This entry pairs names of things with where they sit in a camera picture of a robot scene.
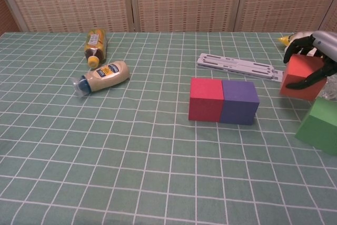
woven screen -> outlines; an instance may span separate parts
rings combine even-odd
[[[337,32],[337,0],[332,2],[320,29]]]
[[[125,0],[15,0],[30,31],[129,31]]]
[[[0,36],[5,32],[19,31],[5,0],[0,0],[0,17]]]
[[[141,31],[233,31],[239,0],[137,0]]]
[[[332,0],[241,0],[235,31],[318,29]]]

clear plastic object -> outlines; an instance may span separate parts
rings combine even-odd
[[[327,100],[337,101],[337,74],[328,76],[328,80],[319,96]]]

table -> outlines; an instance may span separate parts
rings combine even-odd
[[[294,134],[310,103],[196,67],[201,53],[283,70],[284,33],[108,33],[129,81],[79,99],[84,33],[0,38],[1,224],[335,224],[337,158]],[[191,77],[254,82],[252,126],[187,119]]]

mayonnaise bottle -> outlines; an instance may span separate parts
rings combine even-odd
[[[74,89],[79,97],[92,92],[122,83],[130,78],[128,66],[123,61],[112,62],[94,71],[81,76],[80,79],[72,79]]]

bottle cap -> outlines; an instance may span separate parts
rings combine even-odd
[[[72,82],[77,96],[84,97],[91,93],[91,88],[85,76],[81,76],[80,79],[72,78]]]
[[[100,64],[100,59],[98,59],[97,56],[94,56],[94,55],[89,56],[88,65],[90,68],[95,69],[98,67],[99,64]]]

